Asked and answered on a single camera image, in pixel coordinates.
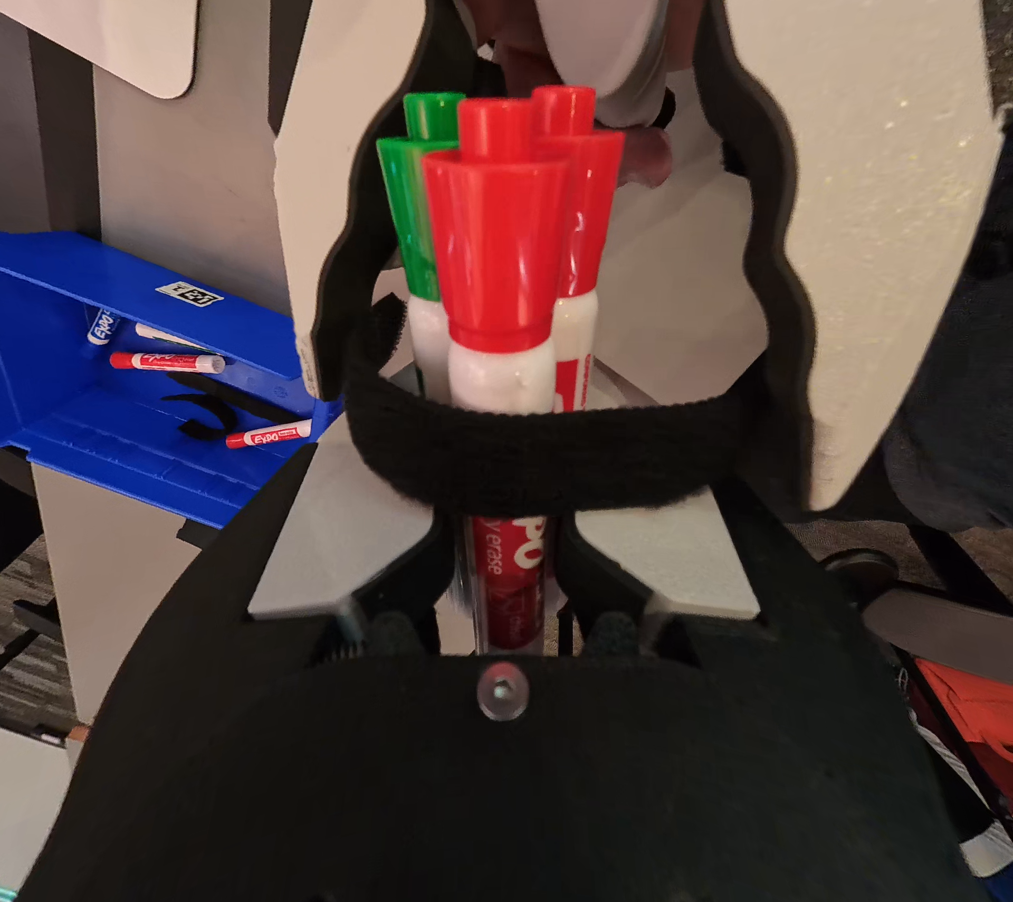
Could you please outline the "black chair caster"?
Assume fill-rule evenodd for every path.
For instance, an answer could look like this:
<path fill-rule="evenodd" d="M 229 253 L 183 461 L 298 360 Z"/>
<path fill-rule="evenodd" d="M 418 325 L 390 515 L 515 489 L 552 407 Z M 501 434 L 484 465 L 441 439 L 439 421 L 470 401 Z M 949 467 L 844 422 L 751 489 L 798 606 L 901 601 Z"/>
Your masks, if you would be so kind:
<path fill-rule="evenodd" d="M 840 550 L 825 556 L 820 566 L 837 576 L 850 596 L 866 602 L 891 589 L 900 579 L 893 557 L 872 548 Z"/>

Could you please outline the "person's right hand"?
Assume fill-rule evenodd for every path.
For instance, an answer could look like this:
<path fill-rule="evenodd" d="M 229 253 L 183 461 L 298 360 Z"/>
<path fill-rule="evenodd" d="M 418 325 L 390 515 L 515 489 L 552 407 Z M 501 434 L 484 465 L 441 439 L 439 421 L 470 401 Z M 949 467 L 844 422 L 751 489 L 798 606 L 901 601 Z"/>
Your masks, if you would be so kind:
<path fill-rule="evenodd" d="M 510 98 L 528 98 L 540 86 L 561 84 L 542 33 L 535 0 L 459 0 L 474 26 L 477 46 L 490 46 Z M 671 173 L 671 143 L 660 128 L 627 132 L 620 185 L 656 187 Z"/>

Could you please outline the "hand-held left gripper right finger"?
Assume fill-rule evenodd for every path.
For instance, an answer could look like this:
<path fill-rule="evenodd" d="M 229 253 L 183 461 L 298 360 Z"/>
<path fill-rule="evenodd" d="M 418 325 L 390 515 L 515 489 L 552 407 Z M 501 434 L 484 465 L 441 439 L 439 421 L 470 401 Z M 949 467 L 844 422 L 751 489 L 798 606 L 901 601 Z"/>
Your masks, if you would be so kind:
<path fill-rule="evenodd" d="M 757 617 L 741 555 L 710 490 L 658 508 L 585 511 L 561 520 L 555 574 L 587 617 Z"/>

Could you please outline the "green dry erase marker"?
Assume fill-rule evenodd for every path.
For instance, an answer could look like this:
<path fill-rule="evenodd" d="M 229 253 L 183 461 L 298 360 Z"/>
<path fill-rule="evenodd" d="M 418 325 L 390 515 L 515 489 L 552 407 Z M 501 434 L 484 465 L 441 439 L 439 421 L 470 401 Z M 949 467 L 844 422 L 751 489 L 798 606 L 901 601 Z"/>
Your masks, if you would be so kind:
<path fill-rule="evenodd" d="M 424 156 L 459 145 L 458 92 L 417 92 L 402 101 L 405 137 L 376 141 L 389 209 L 398 238 L 408 287 L 407 322 L 412 339 L 415 373 L 422 395 L 451 404 L 450 335 L 437 277 Z"/>

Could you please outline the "orange bag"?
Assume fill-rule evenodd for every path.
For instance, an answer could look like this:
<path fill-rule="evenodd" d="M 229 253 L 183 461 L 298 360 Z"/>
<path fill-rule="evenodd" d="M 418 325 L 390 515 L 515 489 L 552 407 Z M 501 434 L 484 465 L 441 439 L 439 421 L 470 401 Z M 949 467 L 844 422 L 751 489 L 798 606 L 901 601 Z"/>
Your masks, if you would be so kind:
<path fill-rule="evenodd" d="M 919 733 L 1012 832 L 1011 685 L 906 656 L 905 696 Z"/>

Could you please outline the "grey chair base leg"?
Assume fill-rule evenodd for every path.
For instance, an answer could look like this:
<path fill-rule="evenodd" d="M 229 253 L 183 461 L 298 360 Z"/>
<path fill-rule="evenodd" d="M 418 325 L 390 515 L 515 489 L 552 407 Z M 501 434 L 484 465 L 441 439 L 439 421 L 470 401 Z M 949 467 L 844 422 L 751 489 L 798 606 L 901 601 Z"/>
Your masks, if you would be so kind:
<path fill-rule="evenodd" d="M 861 616 L 868 630 L 910 655 L 1012 683 L 1010 616 L 907 588 L 883 592 Z"/>

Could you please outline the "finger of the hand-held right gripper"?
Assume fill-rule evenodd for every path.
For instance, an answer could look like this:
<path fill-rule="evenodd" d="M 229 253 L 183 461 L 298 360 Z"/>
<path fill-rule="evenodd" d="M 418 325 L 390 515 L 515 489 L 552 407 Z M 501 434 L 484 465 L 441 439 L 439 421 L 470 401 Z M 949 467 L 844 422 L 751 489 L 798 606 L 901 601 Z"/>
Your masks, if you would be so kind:
<path fill-rule="evenodd" d="M 764 311 L 742 471 L 833 507 L 900 408 L 969 252 L 1001 148 L 981 0 L 708 0 L 695 75 L 741 156 Z"/>
<path fill-rule="evenodd" d="M 308 391 L 342 389 L 348 334 L 397 247 L 376 141 L 411 92 L 473 85 L 453 0 L 272 0 L 272 193 Z"/>

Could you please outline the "red dry erase marker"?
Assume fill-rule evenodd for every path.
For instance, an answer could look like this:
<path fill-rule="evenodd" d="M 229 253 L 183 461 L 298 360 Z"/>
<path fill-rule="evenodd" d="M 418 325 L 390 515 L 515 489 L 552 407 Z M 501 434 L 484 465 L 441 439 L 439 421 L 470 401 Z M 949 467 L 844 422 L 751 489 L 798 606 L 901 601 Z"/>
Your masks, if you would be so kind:
<path fill-rule="evenodd" d="M 238 450 L 246 447 L 265 447 L 284 442 L 306 440 L 311 435 L 312 425 L 311 419 L 305 419 L 288 424 L 236 432 L 226 436 L 225 444 L 230 450 Z"/>
<path fill-rule="evenodd" d="M 109 356 L 108 362 L 110 367 L 121 371 L 220 375 L 226 369 L 225 359 L 214 354 L 114 352 Z"/>
<path fill-rule="evenodd" d="M 536 154 L 528 100 L 465 99 L 457 116 L 458 148 L 423 161 L 452 403 L 551 414 L 566 167 Z M 543 654 L 547 528 L 545 516 L 464 518 L 479 654 Z"/>
<path fill-rule="evenodd" d="M 597 285 L 625 148 L 625 133 L 596 126 L 597 96 L 588 86 L 544 85 L 531 93 L 539 152 L 563 159 L 568 184 L 552 342 L 556 357 L 553 411 L 588 404 L 596 339 Z"/>

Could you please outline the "blue plastic bin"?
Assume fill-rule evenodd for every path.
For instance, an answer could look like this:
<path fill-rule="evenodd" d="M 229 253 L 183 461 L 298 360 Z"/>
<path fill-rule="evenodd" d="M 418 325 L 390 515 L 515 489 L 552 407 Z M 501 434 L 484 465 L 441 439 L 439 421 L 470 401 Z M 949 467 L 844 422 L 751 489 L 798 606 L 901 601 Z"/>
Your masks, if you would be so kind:
<path fill-rule="evenodd" d="M 222 528 L 342 412 L 304 386 L 292 319 L 71 232 L 1 237 L 2 446 L 29 462 Z M 99 308 L 120 315 L 103 349 Z M 220 375 L 121 371 L 114 352 L 214 354 Z M 311 419 L 308 439 L 229 434 Z"/>

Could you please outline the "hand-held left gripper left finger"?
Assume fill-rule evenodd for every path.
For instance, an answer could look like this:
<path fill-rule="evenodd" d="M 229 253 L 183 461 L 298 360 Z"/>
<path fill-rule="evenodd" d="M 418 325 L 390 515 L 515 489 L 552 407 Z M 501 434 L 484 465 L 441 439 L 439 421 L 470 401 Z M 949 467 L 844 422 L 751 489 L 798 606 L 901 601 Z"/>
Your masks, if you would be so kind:
<path fill-rule="evenodd" d="M 350 439 L 321 439 L 248 611 L 253 617 L 418 617 L 448 590 L 453 524 L 399 495 Z"/>

